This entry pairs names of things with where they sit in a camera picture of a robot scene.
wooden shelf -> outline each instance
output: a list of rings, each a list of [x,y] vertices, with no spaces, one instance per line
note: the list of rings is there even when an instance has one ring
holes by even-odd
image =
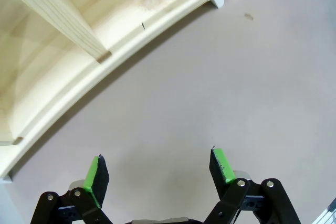
[[[0,0],[0,178],[80,97],[209,0]]]

